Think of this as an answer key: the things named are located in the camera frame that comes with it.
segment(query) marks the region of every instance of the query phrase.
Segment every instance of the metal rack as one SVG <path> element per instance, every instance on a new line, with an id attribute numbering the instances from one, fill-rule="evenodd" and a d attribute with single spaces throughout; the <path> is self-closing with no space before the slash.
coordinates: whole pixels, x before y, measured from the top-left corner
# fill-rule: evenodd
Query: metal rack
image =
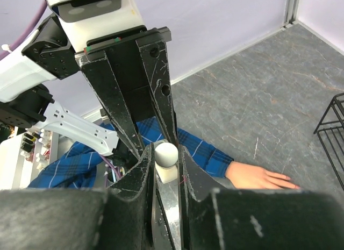
<path id="1" fill-rule="evenodd" d="M 23 137 L 24 134 L 16 135 L 0 145 L 0 190 L 26 188 L 39 174 L 36 158 L 27 160 L 20 154 Z M 59 134 L 52 132 L 49 141 L 50 154 L 47 160 L 52 163 L 58 157 Z M 42 143 L 36 141 L 33 156 L 37 153 L 44 154 L 44 152 Z"/>
<path id="2" fill-rule="evenodd" d="M 317 134 L 331 166 L 344 190 L 344 93 L 334 96 L 322 116 Z"/>

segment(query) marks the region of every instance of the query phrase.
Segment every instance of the ping pong ball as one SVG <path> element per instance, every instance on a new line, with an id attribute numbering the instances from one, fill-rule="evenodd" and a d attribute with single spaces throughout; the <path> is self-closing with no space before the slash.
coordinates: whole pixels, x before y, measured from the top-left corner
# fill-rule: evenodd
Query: ping pong ball
<path id="1" fill-rule="evenodd" d="M 169 142 L 163 142 L 155 148 L 155 162 L 163 168 L 172 167 L 178 160 L 178 149 Z"/>

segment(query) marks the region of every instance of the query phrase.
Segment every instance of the gray stone floor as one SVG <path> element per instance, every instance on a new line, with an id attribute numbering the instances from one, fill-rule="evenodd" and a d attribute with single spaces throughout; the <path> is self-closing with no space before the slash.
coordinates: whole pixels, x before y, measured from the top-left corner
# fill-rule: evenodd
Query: gray stone floor
<path id="1" fill-rule="evenodd" d="M 331 98 L 344 92 L 343 68 L 344 56 L 293 26 L 174 85 L 178 126 L 344 205 L 313 135 Z"/>

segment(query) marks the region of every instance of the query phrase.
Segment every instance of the wire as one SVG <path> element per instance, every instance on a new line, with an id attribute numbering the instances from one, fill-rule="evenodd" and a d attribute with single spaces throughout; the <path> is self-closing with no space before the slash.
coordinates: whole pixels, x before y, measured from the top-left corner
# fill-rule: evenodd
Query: wire
<path id="1" fill-rule="evenodd" d="M 121 178 L 121 175 L 118 173 L 118 171 L 116 170 L 116 168 L 113 166 L 113 164 L 111 164 L 111 162 L 104 156 L 100 155 L 101 158 L 104 160 L 104 162 L 106 164 L 109 165 L 109 167 L 114 171 L 114 173 L 116 174 L 116 180 L 118 181 Z"/>
<path id="2" fill-rule="evenodd" d="M 10 51 L 14 51 L 21 43 L 24 42 L 24 40 L 27 38 L 27 36 L 30 35 L 30 33 L 33 31 L 33 29 L 36 27 L 39 20 L 42 18 L 43 13 L 45 12 L 45 9 L 47 9 L 47 2 L 43 1 L 38 12 L 33 17 L 25 31 L 20 35 L 20 37 L 9 47 Z M 6 56 L 8 56 L 10 52 L 4 51 L 2 54 L 0 54 L 0 61 L 3 60 Z"/>

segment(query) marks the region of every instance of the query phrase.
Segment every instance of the white bracket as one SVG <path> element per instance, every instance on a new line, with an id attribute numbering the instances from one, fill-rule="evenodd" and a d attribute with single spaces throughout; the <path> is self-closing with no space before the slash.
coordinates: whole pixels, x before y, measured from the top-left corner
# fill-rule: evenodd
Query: white bracket
<path id="1" fill-rule="evenodd" d="M 44 112 L 47 118 L 34 127 L 46 129 L 81 142 L 100 155 L 112 155 L 117 147 L 117 132 L 104 129 L 64 109 L 57 101 L 50 103 Z"/>

